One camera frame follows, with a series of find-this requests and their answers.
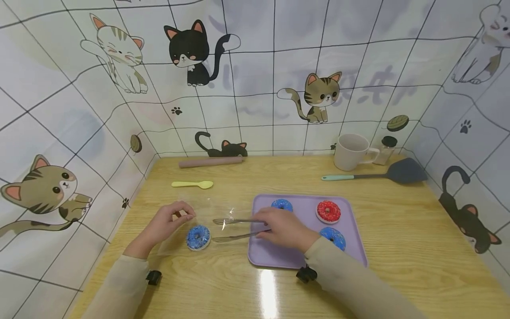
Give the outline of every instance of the red donut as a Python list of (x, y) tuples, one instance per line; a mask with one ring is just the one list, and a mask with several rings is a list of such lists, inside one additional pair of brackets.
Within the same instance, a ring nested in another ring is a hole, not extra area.
[(323, 201), (317, 205), (317, 217), (326, 224), (338, 222), (340, 215), (340, 208), (331, 201)]

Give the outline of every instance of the mug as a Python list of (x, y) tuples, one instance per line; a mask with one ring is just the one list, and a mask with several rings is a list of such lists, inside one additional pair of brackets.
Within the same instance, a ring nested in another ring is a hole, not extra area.
[[(353, 170), (358, 164), (373, 163), (378, 149), (373, 149), (370, 142), (363, 136), (354, 133), (342, 134), (338, 137), (335, 157), (333, 159), (335, 166), (341, 170)], [(364, 161), (363, 156), (367, 153), (373, 153), (371, 160)]]

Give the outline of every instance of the yellow spoon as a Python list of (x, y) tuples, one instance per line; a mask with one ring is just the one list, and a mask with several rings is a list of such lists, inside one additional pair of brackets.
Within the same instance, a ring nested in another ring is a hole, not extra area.
[(172, 182), (172, 187), (184, 187), (184, 186), (198, 186), (201, 189), (208, 189), (213, 187), (213, 182), (211, 181), (201, 181), (199, 183), (195, 182)]

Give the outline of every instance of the gray spatula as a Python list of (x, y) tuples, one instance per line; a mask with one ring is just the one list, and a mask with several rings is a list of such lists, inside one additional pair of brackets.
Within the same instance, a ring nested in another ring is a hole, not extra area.
[(410, 184), (427, 180), (427, 174), (412, 158), (405, 158), (390, 165), (386, 174), (327, 175), (323, 181), (343, 181), (359, 178), (387, 178), (399, 184)]

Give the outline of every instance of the wooden table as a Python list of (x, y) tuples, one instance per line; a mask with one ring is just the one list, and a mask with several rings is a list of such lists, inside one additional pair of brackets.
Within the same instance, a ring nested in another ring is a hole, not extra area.
[[(248, 225), (227, 230), (212, 224), (234, 207), (249, 217), (260, 193), (334, 195), (353, 208), (370, 268), (409, 298), (429, 318), (506, 318), (510, 299), (425, 184), (400, 186), (389, 180), (323, 182), (342, 173), (331, 156), (248, 157), (242, 164), (179, 169), (182, 158), (163, 158), (143, 189), (76, 304), (80, 318), (115, 260), (157, 209), (177, 200), (197, 210), (196, 222), (212, 236), (243, 234)], [(383, 173), (361, 165), (356, 173)], [(214, 181), (207, 190), (172, 188), (172, 181)], [(246, 256), (248, 240), (186, 248), (186, 225), (149, 257), (163, 273), (149, 286), (136, 318), (353, 318), (317, 283), (302, 284), (294, 270), (259, 269)], [(158, 255), (160, 252), (169, 256)]]

